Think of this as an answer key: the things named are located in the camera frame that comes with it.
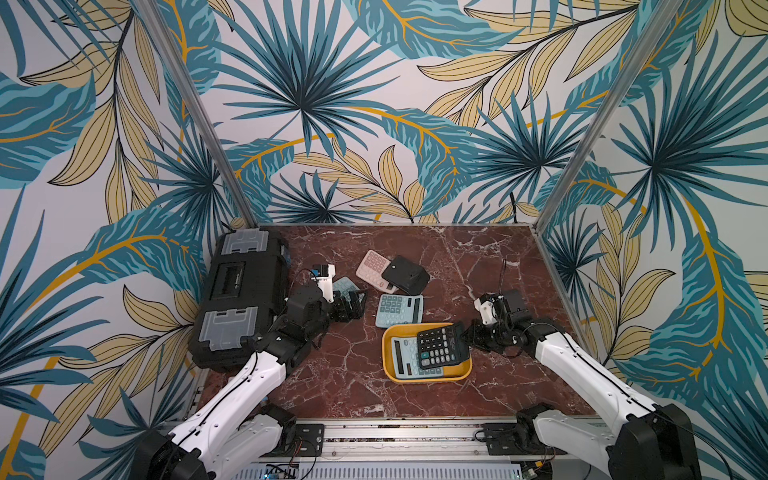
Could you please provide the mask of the black keyed calculator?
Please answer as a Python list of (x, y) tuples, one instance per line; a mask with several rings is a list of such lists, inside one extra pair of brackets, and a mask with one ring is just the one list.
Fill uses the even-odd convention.
[(416, 336), (419, 366), (422, 369), (458, 366), (470, 359), (464, 339), (464, 325), (451, 323), (419, 332)]

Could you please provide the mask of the yellow plastic tray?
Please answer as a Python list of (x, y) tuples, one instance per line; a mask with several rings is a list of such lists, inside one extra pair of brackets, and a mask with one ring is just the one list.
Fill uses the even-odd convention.
[(472, 371), (462, 323), (402, 324), (389, 327), (382, 338), (386, 375), (400, 384), (454, 382)]

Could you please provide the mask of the large teal calculator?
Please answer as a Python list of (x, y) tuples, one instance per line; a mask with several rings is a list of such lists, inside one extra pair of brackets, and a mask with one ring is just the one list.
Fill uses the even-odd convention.
[(394, 360), (395, 377), (398, 380), (426, 380), (441, 378), (443, 368), (421, 366), (415, 337), (393, 337), (391, 348)]

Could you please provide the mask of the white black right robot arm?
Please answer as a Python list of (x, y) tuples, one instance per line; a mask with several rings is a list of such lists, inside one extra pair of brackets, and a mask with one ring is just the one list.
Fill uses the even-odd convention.
[(490, 453), (571, 454), (612, 479), (699, 479), (701, 468), (688, 416), (660, 405), (618, 379), (550, 319), (536, 319), (516, 290), (475, 299), (479, 318), (463, 337), (502, 354), (525, 353), (566, 382), (599, 416), (596, 426), (544, 403), (517, 413), (512, 424), (484, 427)]

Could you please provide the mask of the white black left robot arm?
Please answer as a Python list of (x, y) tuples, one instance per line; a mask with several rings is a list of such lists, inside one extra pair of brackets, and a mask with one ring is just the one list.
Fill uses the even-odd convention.
[(295, 418), (275, 405), (254, 411), (318, 347), (333, 323), (363, 318), (366, 292), (342, 293), (331, 281), (304, 285), (257, 339), (254, 352), (205, 406), (169, 433), (140, 441), (131, 479), (229, 479), (293, 440)]

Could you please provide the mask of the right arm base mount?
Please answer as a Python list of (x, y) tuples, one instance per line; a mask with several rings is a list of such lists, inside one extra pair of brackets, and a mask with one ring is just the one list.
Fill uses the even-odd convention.
[(532, 426), (524, 423), (485, 423), (473, 438), (486, 446), (491, 456), (529, 455), (550, 458), (564, 455), (557, 448), (544, 445)]

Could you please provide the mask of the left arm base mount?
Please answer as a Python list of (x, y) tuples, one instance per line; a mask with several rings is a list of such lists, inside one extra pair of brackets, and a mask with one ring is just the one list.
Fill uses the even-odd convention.
[(297, 424), (288, 430), (285, 438), (263, 458), (319, 457), (323, 453), (325, 425), (321, 423)]

